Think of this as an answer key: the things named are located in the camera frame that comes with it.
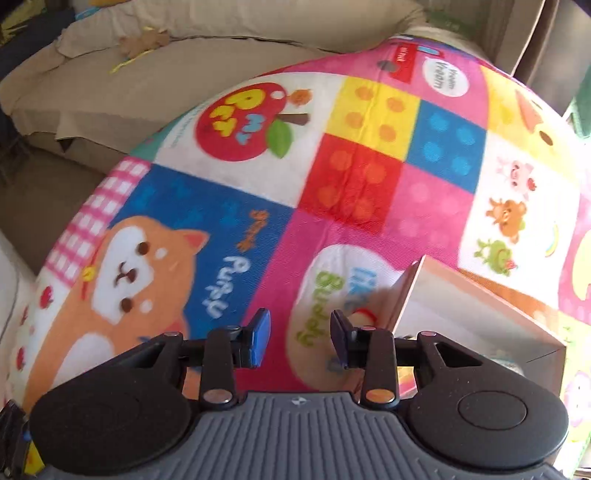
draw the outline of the metal screw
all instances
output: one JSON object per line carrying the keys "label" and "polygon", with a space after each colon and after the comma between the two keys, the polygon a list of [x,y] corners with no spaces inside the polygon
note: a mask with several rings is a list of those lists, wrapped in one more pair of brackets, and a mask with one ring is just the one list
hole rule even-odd
{"label": "metal screw", "polygon": [[365,394],[365,398],[373,403],[386,404],[394,400],[396,395],[394,395],[394,392],[385,388],[374,388]]}
{"label": "metal screw", "polygon": [[203,399],[209,403],[221,405],[228,403],[232,399],[232,393],[223,388],[213,388],[203,394]]}

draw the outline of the apple stem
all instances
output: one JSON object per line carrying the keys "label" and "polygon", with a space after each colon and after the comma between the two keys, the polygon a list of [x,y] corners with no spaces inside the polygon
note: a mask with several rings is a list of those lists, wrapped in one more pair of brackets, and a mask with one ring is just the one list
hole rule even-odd
{"label": "apple stem", "polygon": [[310,115],[307,113],[278,113],[275,118],[294,125],[305,125],[310,121]]}

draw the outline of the beige couch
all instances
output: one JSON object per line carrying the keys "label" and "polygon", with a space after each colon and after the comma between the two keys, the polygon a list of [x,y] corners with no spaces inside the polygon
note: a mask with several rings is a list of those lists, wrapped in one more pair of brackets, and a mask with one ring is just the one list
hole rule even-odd
{"label": "beige couch", "polygon": [[[429,27],[421,1],[130,0],[75,22],[15,69],[0,83],[0,105],[33,145],[107,172],[186,110],[269,70],[405,31],[484,55]],[[512,73],[544,0],[503,3],[511,7],[506,29],[482,45]],[[175,41],[111,73],[124,60],[119,37],[144,27],[167,30]]]}

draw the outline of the pink checkered pattern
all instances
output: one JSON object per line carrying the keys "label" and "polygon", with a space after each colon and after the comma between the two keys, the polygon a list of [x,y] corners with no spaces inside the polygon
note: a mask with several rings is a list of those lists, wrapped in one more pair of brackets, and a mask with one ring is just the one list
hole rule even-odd
{"label": "pink checkered pattern", "polygon": [[149,170],[150,162],[134,157],[121,160],[68,224],[49,253],[46,268],[71,287],[107,226]]}

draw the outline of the gray ribbed panel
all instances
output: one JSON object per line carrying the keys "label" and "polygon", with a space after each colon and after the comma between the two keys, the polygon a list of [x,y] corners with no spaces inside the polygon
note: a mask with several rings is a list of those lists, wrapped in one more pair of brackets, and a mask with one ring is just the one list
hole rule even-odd
{"label": "gray ribbed panel", "polygon": [[[305,402],[292,401],[301,397]],[[40,480],[77,477],[46,468]],[[229,412],[203,415],[175,451],[117,480],[564,480],[544,465],[511,475],[452,468],[415,445],[397,417],[346,393],[250,393]]]}

